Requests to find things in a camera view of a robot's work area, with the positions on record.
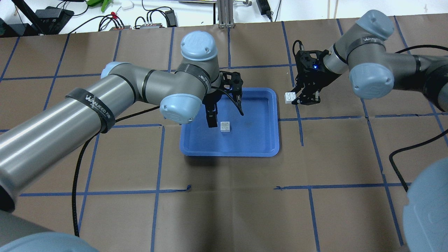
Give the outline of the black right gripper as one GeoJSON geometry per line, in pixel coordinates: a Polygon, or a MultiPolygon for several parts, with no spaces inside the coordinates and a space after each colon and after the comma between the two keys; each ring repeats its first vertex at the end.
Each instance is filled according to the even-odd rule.
{"type": "Polygon", "coordinates": [[[321,102],[319,90],[331,84],[331,72],[323,62],[324,57],[328,55],[328,50],[299,50],[294,55],[298,73],[295,78],[296,84],[289,92],[296,96],[292,105],[308,106],[321,102]],[[301,92],[304,88],[312,88],[317,91],[314,93],[301,92]]]}

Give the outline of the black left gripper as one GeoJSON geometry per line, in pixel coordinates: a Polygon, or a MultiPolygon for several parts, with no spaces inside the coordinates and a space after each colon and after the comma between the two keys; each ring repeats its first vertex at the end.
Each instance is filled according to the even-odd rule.
{"type": "Polygon", "coordinates": [[[219,86],[212,86],[212,92],[208,93],[203,99],[209,128],[217,127],[217,103],[222,96],[229,97],[240,115],[244,116],[242,110],[242,85],[244,82],[241,74],[239,72],[220,71],[219,78],[219,86]]]}

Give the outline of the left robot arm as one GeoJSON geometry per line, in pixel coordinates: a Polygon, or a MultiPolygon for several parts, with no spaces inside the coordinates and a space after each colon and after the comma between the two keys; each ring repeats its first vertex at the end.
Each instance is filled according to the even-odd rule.
{"type": "Polygon", "coordinates": [[[1,251],[95,252],[79,237],[51,231],[14,216],[18,196],[50,167],[105,134],[118,116],[136,102],[154,105],[178,124],[195,120],[202,105],[208,127],[217,127],[217,103],[226,95],[243,115],[240,73],[219,70],[214,37],[205,31],[188,33],[180,44],[183,60],[174,73],[150,70],[127,62],[110,62],[100,80],[75,88],[59,104],[1,135],[1,251]]]}

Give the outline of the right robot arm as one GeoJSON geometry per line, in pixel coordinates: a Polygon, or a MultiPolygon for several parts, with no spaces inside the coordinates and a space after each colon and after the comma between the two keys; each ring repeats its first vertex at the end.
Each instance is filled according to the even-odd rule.
{"type": "Polygon", "coordinates": [[[447,115],[417,92],[360,100],[344,74],[314,106],[280,104],[280,151],[265,185],[249,193],[234,158],[229,169],[233,238],[196,251],[385,252],[405,238],[408,198],[389,154],[447,128],[447,115]]]}

